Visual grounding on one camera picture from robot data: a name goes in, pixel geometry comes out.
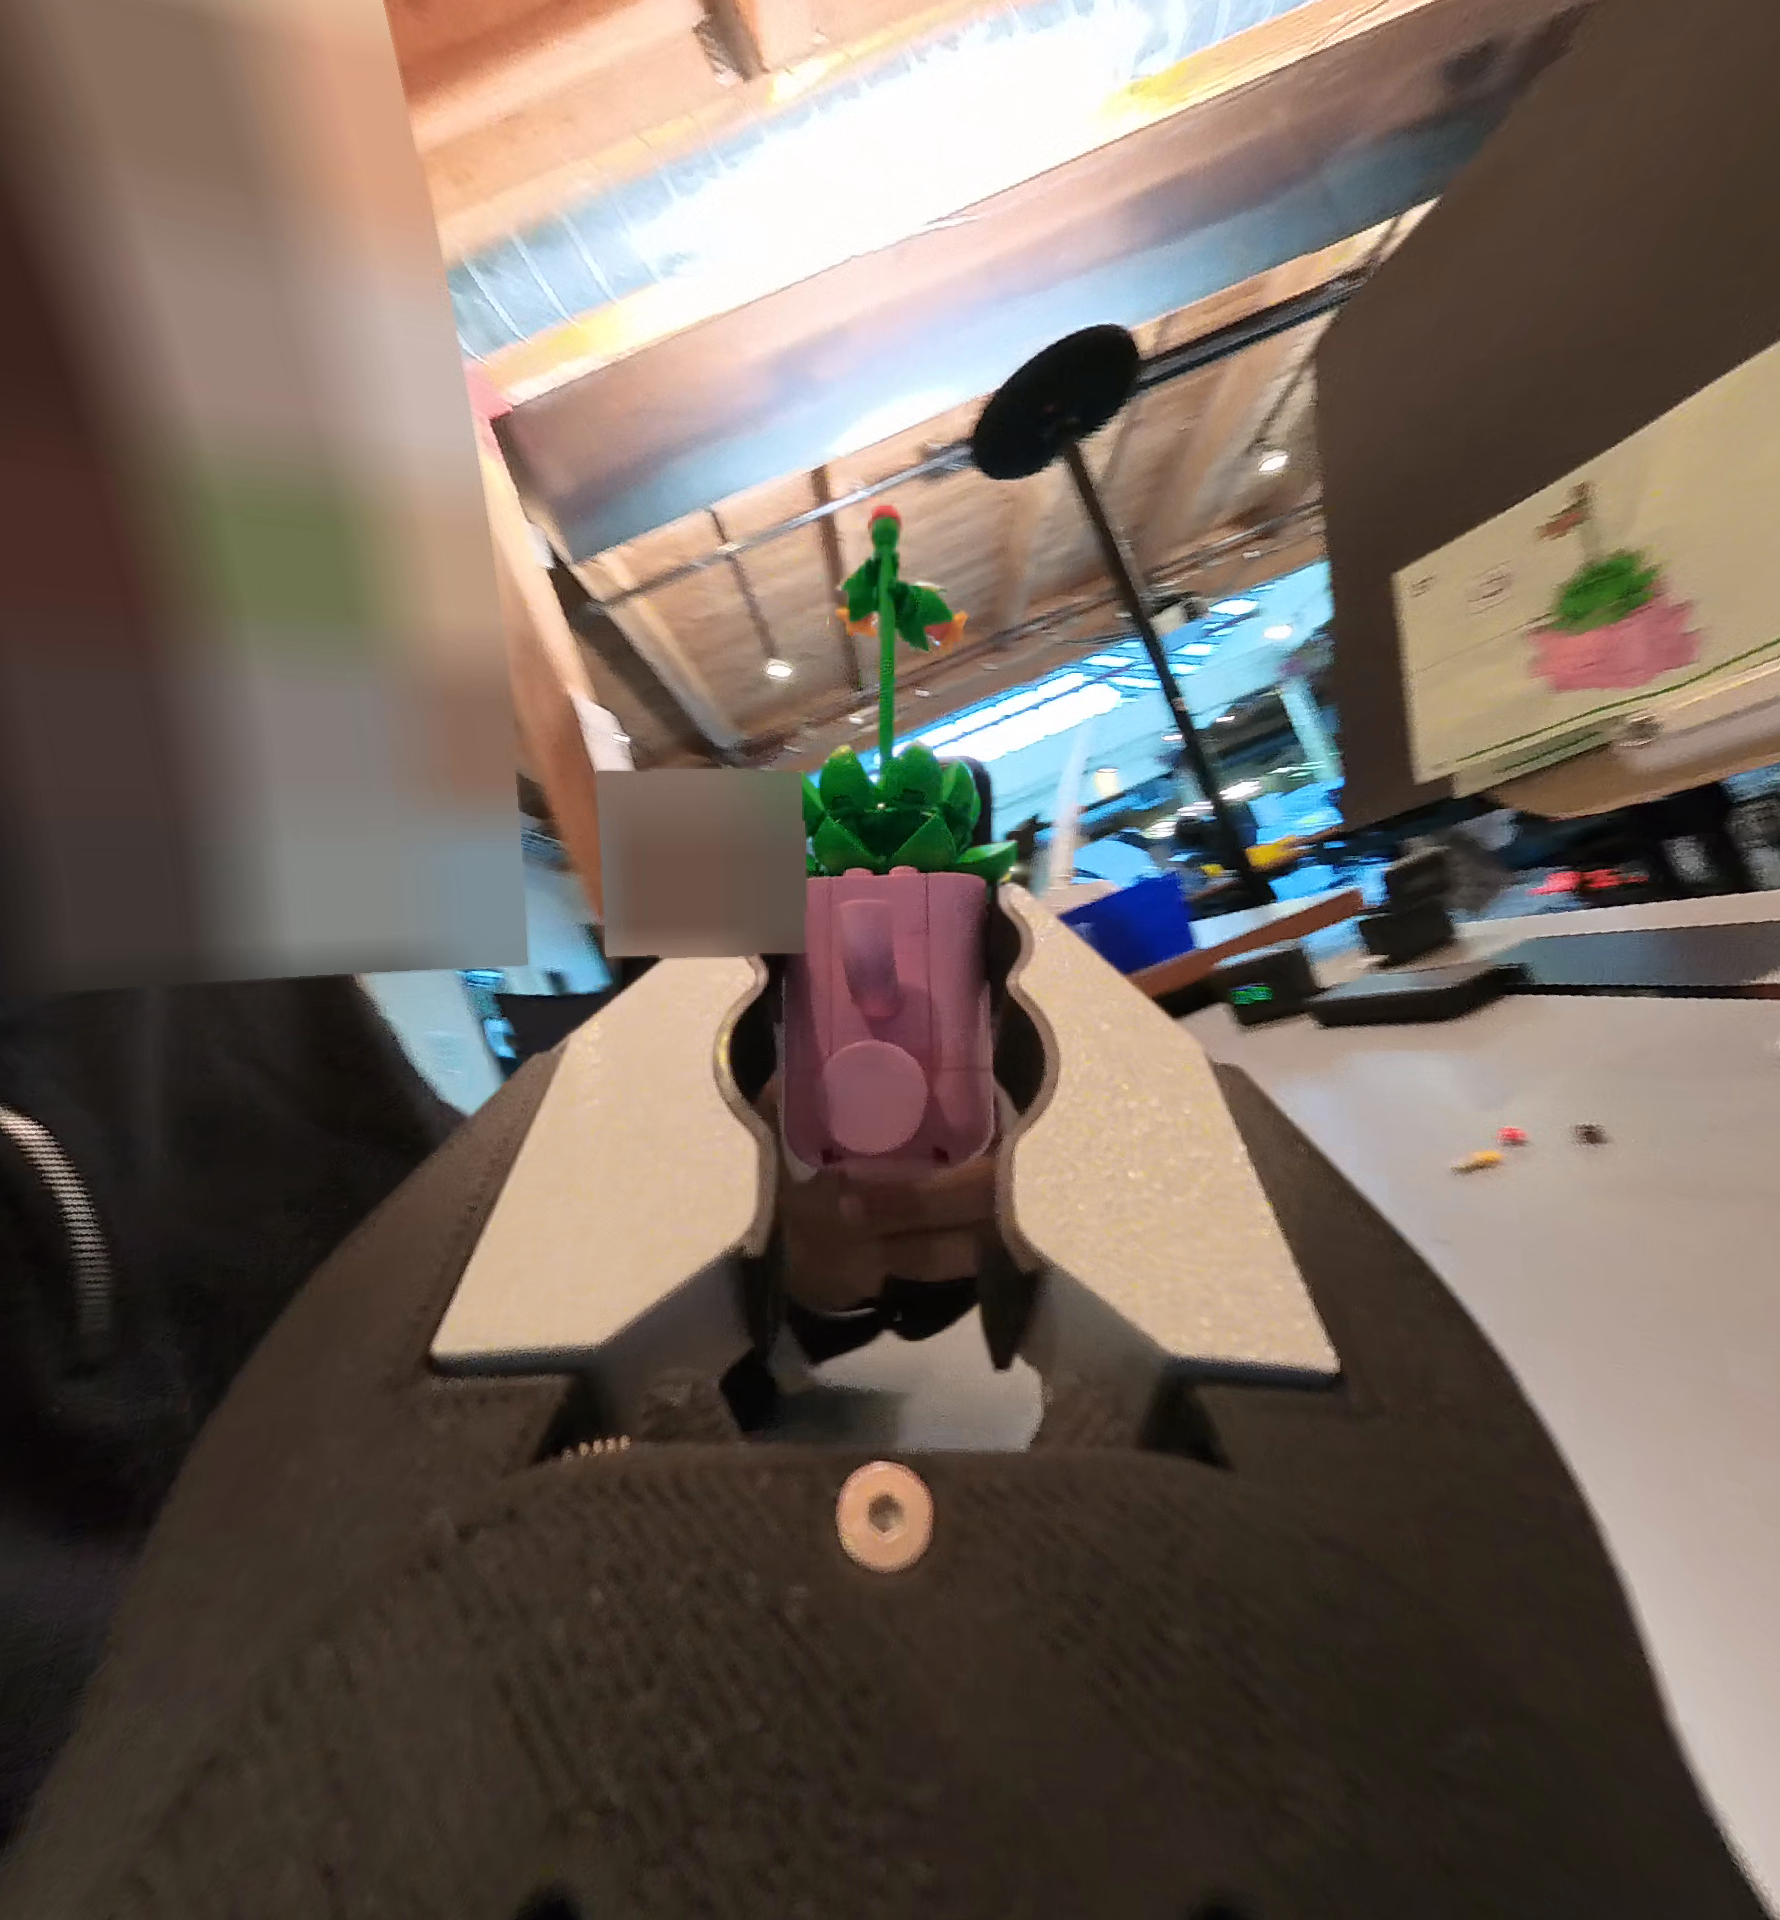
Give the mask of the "black power bank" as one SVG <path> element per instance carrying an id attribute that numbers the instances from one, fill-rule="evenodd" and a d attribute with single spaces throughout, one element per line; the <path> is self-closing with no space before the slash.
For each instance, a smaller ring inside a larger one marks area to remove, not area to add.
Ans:
<path id="1" fill-rule="evenodd" d="M 1445 1023 L 1477 1013 L 1529 982 L 1526 969 L 1500 963 L 1359 972 L 1313 996 L 1307 1016 L 1324 1030 Z"/>

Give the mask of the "black charging case green lights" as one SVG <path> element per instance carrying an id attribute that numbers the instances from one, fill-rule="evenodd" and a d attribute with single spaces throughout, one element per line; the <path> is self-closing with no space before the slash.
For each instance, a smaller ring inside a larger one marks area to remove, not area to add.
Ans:
<path id="1" fill-rule="evenodd" d="M 1303 943 L 1238 954 L 1218 972 L 1218 997 L 1245 1030 L 1303 1017 L 1322 994 Z"/>

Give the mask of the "black charger dock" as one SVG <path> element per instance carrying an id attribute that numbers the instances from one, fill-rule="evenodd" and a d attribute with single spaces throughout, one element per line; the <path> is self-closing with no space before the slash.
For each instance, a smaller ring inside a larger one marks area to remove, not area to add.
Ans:
<path id="1" fill-rule="evenodd" d="M 1358 940 L 1370 960 L 1402 969 L 1456 947 L 1456 857 L 1447 848 L 1418 848 L 1383 873 L 1383 906 L 1358 917 Z"/>

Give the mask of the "wooden desk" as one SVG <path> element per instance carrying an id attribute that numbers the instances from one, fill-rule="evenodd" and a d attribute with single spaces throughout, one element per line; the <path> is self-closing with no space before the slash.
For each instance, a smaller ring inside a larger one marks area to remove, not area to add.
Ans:
<path id="1" fill-rule="evenodd" d="M 1152 966 L 1128 972 L 1126 979 L 1152 1002 L 1191 1000 L 1193 1004 L 1205 1004 L 1215 996 L 1210 985 L 1213 974 L 1240 956 L 1303 943 L 1328 927 L 1358 919 L 1363 911 L 1361 891 L 1345 887 L 1265 907 L 1238 910 L 1213 919 L 1193 919 L 1189 949 Z"/>

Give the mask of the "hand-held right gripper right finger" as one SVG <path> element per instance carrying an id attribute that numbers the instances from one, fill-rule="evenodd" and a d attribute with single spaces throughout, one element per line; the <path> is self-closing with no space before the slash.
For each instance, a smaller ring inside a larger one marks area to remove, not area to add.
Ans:
<path id="1" fill-rule="evenodd" d="M 981 1335 L 1132 1427 L 1195 1386 L 1328 1392 L 1340 1363 L 1213 1068 L 1021 887 L 991 907 L 995 1228 Z"/>

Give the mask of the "toy brick instruction booklet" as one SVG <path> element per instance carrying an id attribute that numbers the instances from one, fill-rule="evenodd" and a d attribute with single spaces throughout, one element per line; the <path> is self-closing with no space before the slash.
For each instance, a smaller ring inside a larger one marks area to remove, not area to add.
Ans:
<path id="1" fill-rule="evenodd" d="M 1780 662 L 1780 340 L 1390 576 L 1411 765 L 1479 786 Z"/>

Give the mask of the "green toy brick plant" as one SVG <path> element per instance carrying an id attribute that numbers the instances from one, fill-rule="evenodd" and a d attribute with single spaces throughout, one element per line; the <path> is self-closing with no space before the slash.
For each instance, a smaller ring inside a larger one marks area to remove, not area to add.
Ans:
<path id="1" fill-rule="evenodd" d="M 867 770 L 850 748 L 837 750 L 801 782 L 806 876 L 848 875 L 972 879 L 1000 885 L 1016 851 L 981 828 L 983 801 L 970 765 L 939 760 L 923 743 L 895 748 L 898 649 L 936 650 L 963 632 L 963 618 L 930 585 L 903 566 L 903 516 L 869 516 L 869 553 L 840 590 L 850 637 L 877 649 L 877 765 Z"/>

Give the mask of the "curved cardboard sheet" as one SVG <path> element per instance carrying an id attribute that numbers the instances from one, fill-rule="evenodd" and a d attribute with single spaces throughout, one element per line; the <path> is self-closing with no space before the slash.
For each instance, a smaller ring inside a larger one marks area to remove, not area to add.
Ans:
<path id="1" fill-rule="evenodd" d="M 1069 753 L 1055 782 L 1049 840 L 1046 854 L 1046 879 L 1042 892 L 1049 897 L 1071 887 L 1078 848 L 1078 825 L 1084 811 L 1084 780 L 1091 763 L 1093 722 L 1084 722 L 1071 733 Z"/>

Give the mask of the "person's left hand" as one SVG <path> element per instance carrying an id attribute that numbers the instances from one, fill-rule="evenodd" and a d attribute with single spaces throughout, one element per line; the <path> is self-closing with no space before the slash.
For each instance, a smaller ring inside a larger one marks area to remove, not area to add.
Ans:
<path id="1" fill-rule="evenodd" d="M 891 1284 L 972 1282 L 997 1218 L 997 1167 L 973 1159 L 915 1181 L 822 1171 L 782 1190 L 787 1296 L 806 1310 L 859 1310 Z"/>

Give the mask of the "person's black jacket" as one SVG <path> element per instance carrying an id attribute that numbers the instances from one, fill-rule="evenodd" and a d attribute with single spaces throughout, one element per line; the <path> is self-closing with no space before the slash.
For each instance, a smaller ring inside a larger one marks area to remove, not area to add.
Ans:
<path id="1" fill-rule="evenodd" d="M 541 1120 L 349 977 L 0 1000 L 0 1916 L 518 1916 L 569 1884 L 476 1538 L 569 1376 L 430 1367 Z"/>

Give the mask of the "pink toy brick pot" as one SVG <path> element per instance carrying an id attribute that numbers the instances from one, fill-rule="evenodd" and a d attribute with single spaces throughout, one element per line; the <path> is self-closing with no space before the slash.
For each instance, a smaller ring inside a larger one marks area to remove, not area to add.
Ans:
<path id="1" fill-rule="evenodd" d="M 915 1185 L 995 1146 L 991 900 L 983 881 L 915 868 L 806 882 L 777 1094 L 798 1181 Z"/>

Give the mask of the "black pole stand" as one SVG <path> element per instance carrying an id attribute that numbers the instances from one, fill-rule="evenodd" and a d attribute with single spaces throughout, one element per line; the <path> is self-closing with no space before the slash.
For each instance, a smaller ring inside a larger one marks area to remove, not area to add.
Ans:
<path id="1" fill-rule="evenodd" d="M 972 463 L 995 482 L 1021 482 L 1049 467 L 1069 473 L 1101 564 L 1173 718 L 1184 765 L 1202 801 L 1211 807 L 1222 865 L 1242 907 L 1272 907 L 1276 894 L 1240 840 L 1233 804 L 1222 794 L 1218 763 L 1200 738 L 1165 641 L 1152 623 L 1134 559 L 1118 536 L 1084 453 L 1084 444 L 1130 403 L 1140 374 L 1140 349 L 1121 327 L 1098 324 L 1060 338 L 1025 361 L 989 398 L 970 438 Z"/>

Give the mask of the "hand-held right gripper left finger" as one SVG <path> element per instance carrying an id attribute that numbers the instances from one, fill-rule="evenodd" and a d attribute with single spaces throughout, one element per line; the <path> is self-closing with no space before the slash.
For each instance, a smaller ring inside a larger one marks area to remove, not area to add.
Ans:
<path id="1" fill-rule="evenodd" d="M 747 1268 L 768 1248 L 774 1135 L 731 1068 L 763 1016 L 757 956 L 663 960 L 553 1070 L 430 1339 L 435 1371 L 569 1375 L 639 1406 L 755 1346 Z"/>

